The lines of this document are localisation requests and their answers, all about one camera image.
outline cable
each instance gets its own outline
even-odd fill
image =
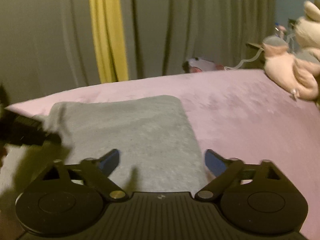
[[[240,61],[240,63],[237,66],[235,66],[235,67],[227,67],[227,66],[225,66],[224,69],[225,70],[227,70],[227,69],[239,69],[239,68],[241,68],[241,66],[243,65],[244,62],[255,61],[260,56],[262,51],[263,51],[263,48],[260,48],[258,50],[257,54],[253,58],[251,58],[251,59],[243,59],[243,60]]]
[[[293,40],[293,37],[294,37],[294,36],[296,36],[295,33],[289,34],[289,35],[287,36],[287,40],[286,40],[285,42],[286,42],[286,43],[289,43],[291,39]]]

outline yellow curtain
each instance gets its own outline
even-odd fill
[[[120,0],[89,0],[101,83],[128,80]]]

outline gray curtain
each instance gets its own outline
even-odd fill
[[[235,66],[272,34],[274,0],[121,0],[131,79],[182,73],[191,57]]]
[[[88,0],[0,0],[0,19],[10,103],[100,83]]]

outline pink blanket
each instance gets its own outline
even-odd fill
[[[171,95],[182,101],[201,150],[246,163],[270,159],[309,205],[301,232],[320,239],[320,112],[295,102],[260,70],[216,71],[101,84],[12,105],[48,114],[60,101],[114,102]]]

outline controller logo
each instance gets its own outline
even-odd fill
[[[162,200],[165,198],[165,195],[159,195],[157,198]]]

